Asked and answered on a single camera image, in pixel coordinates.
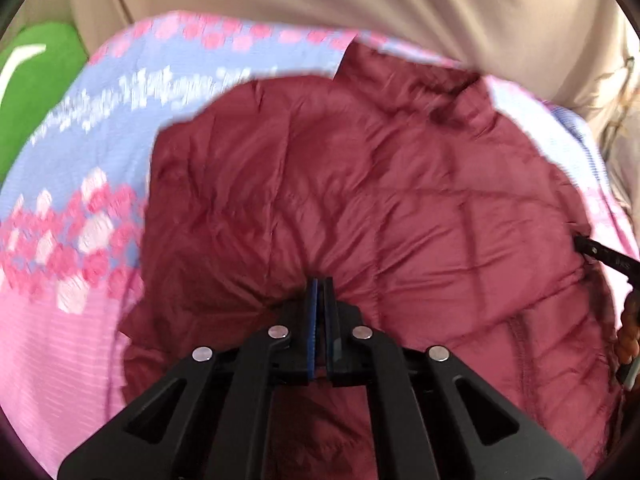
green object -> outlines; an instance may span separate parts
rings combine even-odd
[[[66,23],[26,28],[0,52],[0,184],[86,61],[77,31]]]

green pillow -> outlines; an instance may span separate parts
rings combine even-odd
[[[0,52],[0,184],[86,61],[78,33],[66,23],[26,28]]]

red puffer jacket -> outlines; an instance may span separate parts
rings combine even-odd
[[[126,398],[193,348],[273,322],[306,276],[333,276],[368,324],[450,347],[591,472],[619,399],[614,314],[575,232],[590,232],[578,192],[477,73],[354,43],[333,80],[247,83],[159,135],[146,292],[121,326]],[[276,478],[376,477],[363,390],[276,397]]]

bed sheet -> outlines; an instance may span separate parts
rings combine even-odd
[[[99,49],[31,136],[0,192],[0,405],[52,476],[122,408],[126,340],[116,327],[142,293],[138,247],[158,130],[251,78],[331,76],[356,36],[417,62],[456,65],[371,32],[171,12]],[[495,107],[580,189],[595,238],[638,256],[606,174],[591,164],[602,163],[594,146],[518,86],[486,82]],[[620,311],[628,285],[612,273]]]

silver rivet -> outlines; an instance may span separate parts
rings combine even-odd
[[[273,325],[269,329],[269,337],[283,339],[289,335],[289,329],[284,325]]]
[[[208,361],[213,357],[213,350],[208,346],[199,346],[191,353],[191,357],[199,363]]]
[[[356,339],[369,339],[373,336],[373,330],[368,326],[357,326],[351,333]]]
[[[449,350],[444,346],[432,346],[429,348],[429,357],[434,361],[442,362],[449,359]]]

